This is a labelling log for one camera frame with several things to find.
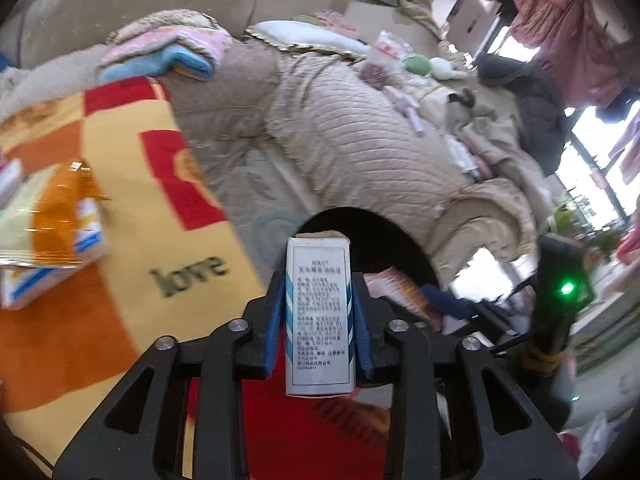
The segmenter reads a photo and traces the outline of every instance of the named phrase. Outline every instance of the orange snack bag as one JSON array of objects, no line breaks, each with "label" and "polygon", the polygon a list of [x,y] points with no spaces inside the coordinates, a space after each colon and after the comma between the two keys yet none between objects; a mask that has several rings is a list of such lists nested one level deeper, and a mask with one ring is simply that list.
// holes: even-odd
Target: orange snack bag
[{"label": "orange snack bag", "polygon": [[420,287],[395,267],[389,267],[377,274],[365,274],[364,281],[372,298],[386,296],[423,318],[432,330],[442,331],[442,316],[429,306]]},{"label": "orange snack bag", "polygon": [[0,216],[0,266],[78,265],[76,206],[85,198],[106,200],[82,158],[31,175]]}]

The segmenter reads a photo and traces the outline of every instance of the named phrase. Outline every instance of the white plush toy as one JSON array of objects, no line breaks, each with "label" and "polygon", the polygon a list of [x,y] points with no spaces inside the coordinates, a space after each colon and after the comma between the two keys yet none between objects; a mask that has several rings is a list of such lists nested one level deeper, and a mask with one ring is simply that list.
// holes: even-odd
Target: white plush toy
[{"label": "white plush toy", "polygon": [[468,75],[462,70],[454,70],[450,61],[447,61],[443,57],[432,57],[431,61],[431,73],[429,74],[438,81],[446,81],[447,79],[466,79]]}]

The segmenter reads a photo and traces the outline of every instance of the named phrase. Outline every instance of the metal screw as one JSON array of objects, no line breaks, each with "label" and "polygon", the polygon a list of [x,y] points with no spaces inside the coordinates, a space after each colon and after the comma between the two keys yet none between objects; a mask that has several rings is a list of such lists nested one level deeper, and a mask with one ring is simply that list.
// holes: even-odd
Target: metal screw
[{"label": "metal screw", "polygon": [[463,337],[462,346],[470,352],[475,352],[476,350],[482,348],[482,343],[479,342],[475,337]]},{"label": "metal screw", "polygon": [[232,319],[229,321],[229,330],[231,332],[242,332],[249,328],[249,324],[244,319]]},{"label": "metal screw", "polygon": [[170,335],[163,335],[162,337],[156,339],[156,342],[154,343],[154,346],[158,350],[168,350],[169,348],[173,348],[174,345],[175,339]]},{"label": "metal screw", "polygon": [[406,332],[409,324],[404,319],[392,319],[389,321],[389,328],[392,332]]}]

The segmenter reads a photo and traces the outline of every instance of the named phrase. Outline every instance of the white box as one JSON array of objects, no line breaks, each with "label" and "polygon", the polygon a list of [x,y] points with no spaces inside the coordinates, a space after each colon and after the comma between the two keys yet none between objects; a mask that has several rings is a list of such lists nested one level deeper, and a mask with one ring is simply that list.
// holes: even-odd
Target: white box
[{"label": "white box", "polygon": [[355,388],[349,241],[290,238],[286,272],[287,395]]}]

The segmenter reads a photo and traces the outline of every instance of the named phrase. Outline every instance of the pink clothing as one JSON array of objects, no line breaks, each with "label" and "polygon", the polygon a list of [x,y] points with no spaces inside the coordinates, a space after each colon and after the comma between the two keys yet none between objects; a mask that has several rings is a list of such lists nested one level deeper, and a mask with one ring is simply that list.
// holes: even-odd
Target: pink clothing
[{"label": "pink clothing", "polygon": [[567,10],[570,0],[513,0],[518,15],[510,35],[527,48],[539,47]]},{"label": "pink clothing", "polygon": [[571,1],[540,46],[538,60],[560,87],[568,107],[606,108],[623,89],[591,0]]},{"label": "pink clothing", "polygon": [[640,173],[640,112],[631,119],[625,133],[609,152],[609,158],[613,158],[622,152],[630,142],[632,143],[631,148],[629,148],[625,158],[620,163],[622,182],[626,185],[631,184]]},{"label": "pink clothing", "polygon": [[624,264],[631,265],[636,251],[640,251],[640,226],[636,224],[636,227],[620,242],[616,256]]},{"label": "pink clothing", "polygon": [[153,28],[122,44],[114,46],[100,61],[100,67],[123,62],[135,56],[144,56],[179,43],[196,54],[201,54],[217,66],[231,46],[233,38],[224,28],[187,27],[185,25],[166,25]]}]

